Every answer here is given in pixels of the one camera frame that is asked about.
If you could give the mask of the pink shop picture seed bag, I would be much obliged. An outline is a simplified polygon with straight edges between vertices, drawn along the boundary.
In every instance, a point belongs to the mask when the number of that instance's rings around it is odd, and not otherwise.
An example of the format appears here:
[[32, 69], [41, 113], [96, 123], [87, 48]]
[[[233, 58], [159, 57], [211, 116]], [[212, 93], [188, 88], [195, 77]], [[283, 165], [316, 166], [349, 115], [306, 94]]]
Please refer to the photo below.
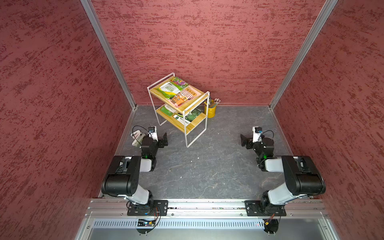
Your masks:
[[199, 97], [201, 93], [193, 87], [186, 87], [170, 99], [170, 103], [176, 108], [181, 107], [186, 102]]

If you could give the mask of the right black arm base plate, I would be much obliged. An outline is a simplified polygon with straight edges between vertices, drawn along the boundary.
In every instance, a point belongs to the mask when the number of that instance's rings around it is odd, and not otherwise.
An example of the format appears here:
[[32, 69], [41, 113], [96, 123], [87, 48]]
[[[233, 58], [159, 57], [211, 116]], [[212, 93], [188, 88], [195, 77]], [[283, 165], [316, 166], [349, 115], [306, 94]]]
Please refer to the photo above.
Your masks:
[[284, 205], [272, 205], [264, 201], [244, 201], [245, 210], [248, 217], [286, 217], [287, 213]]

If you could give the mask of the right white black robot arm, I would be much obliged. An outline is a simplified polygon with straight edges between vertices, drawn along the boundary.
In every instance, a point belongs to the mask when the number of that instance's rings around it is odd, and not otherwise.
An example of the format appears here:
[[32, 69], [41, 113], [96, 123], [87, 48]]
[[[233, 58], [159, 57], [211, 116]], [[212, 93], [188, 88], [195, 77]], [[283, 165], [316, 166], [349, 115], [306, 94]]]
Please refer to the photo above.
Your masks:
[[240, 135], [241, 145], [257, 155], [258, 167], [263, 172], [283, 173], [285, 182], [265, 191], [258, 201], [245, 201], [249, 217], [285, 217], [287, 203], [309, 196], [322, 195], [326, 184], [313, 160], [308, 156], [274, 156], [274, 140], [263, 134], [252, 138]]

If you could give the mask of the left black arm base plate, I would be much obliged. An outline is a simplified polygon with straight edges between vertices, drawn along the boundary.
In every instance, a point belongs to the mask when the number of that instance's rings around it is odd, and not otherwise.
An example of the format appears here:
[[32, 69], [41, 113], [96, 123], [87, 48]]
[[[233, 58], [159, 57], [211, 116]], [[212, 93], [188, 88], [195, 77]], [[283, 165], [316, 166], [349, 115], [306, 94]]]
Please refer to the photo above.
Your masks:
[[168, 212], [168, 200], [153, 200], [147, 205], [139, 205], [130, 203], [128, 205], [128, 216], [166, 216]]

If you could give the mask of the green white zinnias seed bag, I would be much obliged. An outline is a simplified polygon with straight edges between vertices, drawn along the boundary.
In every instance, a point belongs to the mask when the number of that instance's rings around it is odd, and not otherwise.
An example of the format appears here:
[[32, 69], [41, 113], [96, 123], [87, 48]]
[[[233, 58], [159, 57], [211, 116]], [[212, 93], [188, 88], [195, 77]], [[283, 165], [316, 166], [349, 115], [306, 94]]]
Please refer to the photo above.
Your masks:
[[187, 88], [189, 84], [182, 80], [181, 78], [174, 77], [170, 79], [168, 82], [162, 84], [157, 90], [166, 98], [171, 99], [185, 88]]

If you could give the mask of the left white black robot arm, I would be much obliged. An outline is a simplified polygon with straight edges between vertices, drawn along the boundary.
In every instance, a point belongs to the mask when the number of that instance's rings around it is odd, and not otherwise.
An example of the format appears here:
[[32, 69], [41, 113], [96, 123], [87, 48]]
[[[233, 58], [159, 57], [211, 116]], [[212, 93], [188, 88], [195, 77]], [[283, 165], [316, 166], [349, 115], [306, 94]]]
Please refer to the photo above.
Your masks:
[[102, 183], [102, 193], [124, 198], [128, 205], [128, 216], [162, 217], [168, 213], [167, 200], [155, 200], [151, 191], [139, 185], [141, 173], [153, 172], [159, 148], [168, 145], [167, 134], [160, 140], [151, 135], [142, 141], [140, 156], [114, 156]]

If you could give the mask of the white frame wooden shelf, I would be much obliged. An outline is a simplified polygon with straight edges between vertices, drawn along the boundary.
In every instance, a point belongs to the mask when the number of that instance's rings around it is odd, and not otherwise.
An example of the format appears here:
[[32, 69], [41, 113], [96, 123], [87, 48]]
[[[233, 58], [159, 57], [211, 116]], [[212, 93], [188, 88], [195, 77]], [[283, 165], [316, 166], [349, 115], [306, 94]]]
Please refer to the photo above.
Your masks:
[[193, 111], [210, 104], [210, 92], [202, 92], [171, 73], [147, 87], [159, 126], [170, 123], [185, 137], [190, 147], [208, 127], [208, 109], [188, 120]]

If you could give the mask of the dark green vegetable seed bag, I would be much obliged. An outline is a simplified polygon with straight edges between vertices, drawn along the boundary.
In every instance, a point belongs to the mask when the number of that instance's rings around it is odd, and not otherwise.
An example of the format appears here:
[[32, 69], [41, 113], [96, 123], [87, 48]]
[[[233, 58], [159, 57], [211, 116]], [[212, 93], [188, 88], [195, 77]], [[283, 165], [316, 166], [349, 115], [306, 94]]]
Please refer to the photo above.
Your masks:
[[189, 114], [186, 114], [185, 119], [183, 119], [183, 114], [175, 113], [172, 118], [176, 121], [176, 124], [183, 128], [184, 124], [187, 126], [190, 125], [196, 118], [201, 114], [205, 114], [201, 108], [196, 108], [192, 110]]

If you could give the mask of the green rose impatiens seed bag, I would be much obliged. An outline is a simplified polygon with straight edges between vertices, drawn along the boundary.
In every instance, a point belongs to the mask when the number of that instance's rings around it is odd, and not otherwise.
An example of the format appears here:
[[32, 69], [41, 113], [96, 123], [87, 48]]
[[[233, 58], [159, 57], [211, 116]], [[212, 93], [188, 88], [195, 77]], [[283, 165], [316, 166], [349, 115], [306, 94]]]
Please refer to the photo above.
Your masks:
[[169, 105], [164, 105], [160, 108], [160, 111], [169, 116], [169, 117], [172, 117], [177, 111], [175, 109], [173, 109], [172, 107], [170, 107]]

